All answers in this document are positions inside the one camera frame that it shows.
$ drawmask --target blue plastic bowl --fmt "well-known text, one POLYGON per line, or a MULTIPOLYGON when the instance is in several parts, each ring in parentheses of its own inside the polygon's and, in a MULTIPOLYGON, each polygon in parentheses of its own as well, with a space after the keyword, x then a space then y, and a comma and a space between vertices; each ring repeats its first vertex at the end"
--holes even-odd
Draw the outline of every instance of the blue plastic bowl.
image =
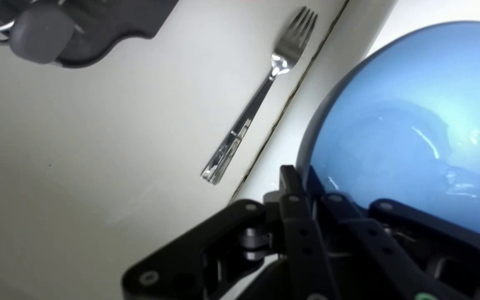
POLYGON ((480 24, 418 31, 356 67, 298 167, 361 207, 393 199, 480 232, 480 24))

